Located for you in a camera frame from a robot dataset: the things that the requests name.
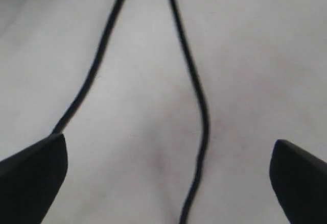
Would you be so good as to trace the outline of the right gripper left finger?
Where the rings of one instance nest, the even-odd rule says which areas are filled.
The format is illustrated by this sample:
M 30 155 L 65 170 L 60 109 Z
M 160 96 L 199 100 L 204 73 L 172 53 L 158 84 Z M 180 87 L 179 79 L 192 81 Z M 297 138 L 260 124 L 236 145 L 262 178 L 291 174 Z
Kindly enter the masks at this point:
M 67 168 L 63 134 L 51 134 L 1 161 L 1 223 L 41 223 Z

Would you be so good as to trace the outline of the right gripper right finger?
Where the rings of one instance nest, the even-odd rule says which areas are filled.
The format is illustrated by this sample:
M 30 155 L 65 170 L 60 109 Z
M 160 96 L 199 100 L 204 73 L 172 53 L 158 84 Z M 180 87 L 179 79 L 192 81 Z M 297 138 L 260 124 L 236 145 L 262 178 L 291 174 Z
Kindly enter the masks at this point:
M 269 178 L 290 223 L 326 223 L 326 162 L 279 139 L 273 148 Z

